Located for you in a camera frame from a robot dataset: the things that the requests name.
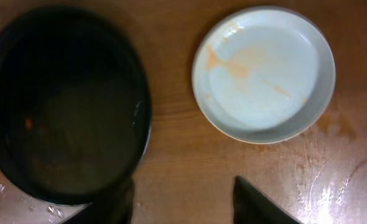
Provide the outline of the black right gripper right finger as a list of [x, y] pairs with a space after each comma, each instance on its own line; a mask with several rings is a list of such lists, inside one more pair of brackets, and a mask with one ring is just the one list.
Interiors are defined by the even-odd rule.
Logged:
[[237, 175], [233, 186], [234, 224], [300, 224], [252, 183]]

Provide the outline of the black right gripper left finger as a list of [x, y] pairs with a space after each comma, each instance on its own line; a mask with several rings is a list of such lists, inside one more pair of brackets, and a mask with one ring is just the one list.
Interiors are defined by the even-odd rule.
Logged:
[[134, 210], [134, 180], [117, 191], [96, 199], [63, 224], [130, 224]]

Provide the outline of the white plate with small stains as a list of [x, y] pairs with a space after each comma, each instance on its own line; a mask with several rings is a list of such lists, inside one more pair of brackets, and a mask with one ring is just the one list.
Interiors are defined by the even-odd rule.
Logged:
[[332, 50], [308, 18], [284, 7], [238, 11], [210, 29], [192, 65], [193, 95], [225, 135], [274, 144], [304, 132], [335, 88]]

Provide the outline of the round black serving tray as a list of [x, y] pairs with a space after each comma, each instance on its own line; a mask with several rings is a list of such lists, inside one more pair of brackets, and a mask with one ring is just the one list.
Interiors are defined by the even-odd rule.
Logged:
[[151, 118], [144, 67], [110, 21], [46, 6], [0, 32], [0, 170], [28, 195], [80, 205], [120, 188]]

